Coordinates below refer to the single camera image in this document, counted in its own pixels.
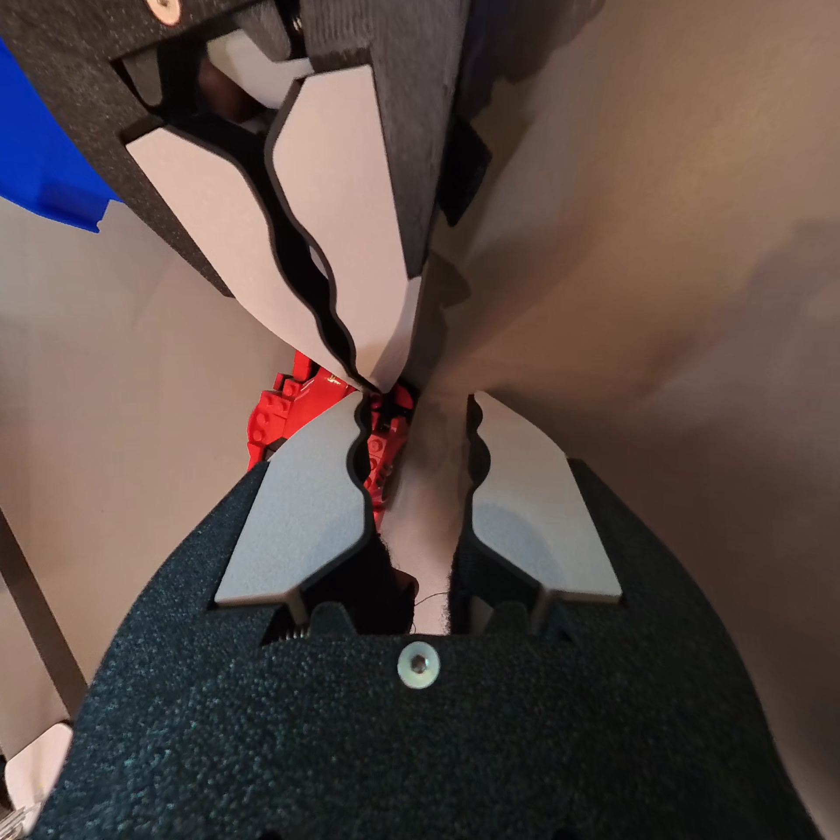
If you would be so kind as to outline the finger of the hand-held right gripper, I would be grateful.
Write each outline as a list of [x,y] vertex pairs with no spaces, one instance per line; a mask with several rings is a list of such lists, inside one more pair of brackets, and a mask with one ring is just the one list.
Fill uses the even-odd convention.
[[199,113],[173,122],[150,116],[126,129],[123,141],[248,313],[321,367],[377,390],[356,367],[329,262],[289,213],[277,177],[269,173],[265,140]]
[[355,370],[389,392],[406,366],[422,277],[406,268],[372,68],[306,78],[269,157],[332,272]]

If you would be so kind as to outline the red lego car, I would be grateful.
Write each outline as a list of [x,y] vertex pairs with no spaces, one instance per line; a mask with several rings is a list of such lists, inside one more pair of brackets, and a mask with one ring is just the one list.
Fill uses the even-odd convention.
[[[351,394],[354,388],[295,352],[292,372],[278,374],[263,391],[247,424],[248,468],[268,459],[300,428]],[[371,497],[378,532],[388,505],[392,474],[406,444],[420,391],[401,378],[386,394],[371,398],[368,438],[370,474],[364,487]]]

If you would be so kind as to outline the white desk lamp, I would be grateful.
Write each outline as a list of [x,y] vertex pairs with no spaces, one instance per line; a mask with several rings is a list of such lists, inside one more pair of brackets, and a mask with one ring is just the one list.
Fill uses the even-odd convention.
[[5,782],[16,811],[25,811],[33,826],[64,766],[73,737],[72,726],[58,722],[7,761]]

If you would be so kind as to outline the blue plastic bin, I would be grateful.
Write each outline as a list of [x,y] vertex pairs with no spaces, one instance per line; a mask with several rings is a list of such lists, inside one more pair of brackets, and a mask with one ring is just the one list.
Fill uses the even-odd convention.
[[1,196],[38,216],[99,231],[116,193],[79,152],[1,44]]

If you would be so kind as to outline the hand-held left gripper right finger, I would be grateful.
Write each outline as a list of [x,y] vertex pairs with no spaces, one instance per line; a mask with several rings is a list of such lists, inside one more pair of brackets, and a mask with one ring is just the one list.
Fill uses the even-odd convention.
[[557,601],[618,604],[623,588],[561,447],[487,392],[468,398],[466,438],[457,626],[505,603],[533,627]]

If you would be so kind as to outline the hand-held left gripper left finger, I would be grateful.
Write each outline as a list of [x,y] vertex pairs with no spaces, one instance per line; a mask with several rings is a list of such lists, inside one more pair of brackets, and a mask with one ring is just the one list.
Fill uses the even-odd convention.
[[215,606],[285,605],[309,621],[311,588],[372,535],[370,424],[366,395],[352,392],[269,458]]

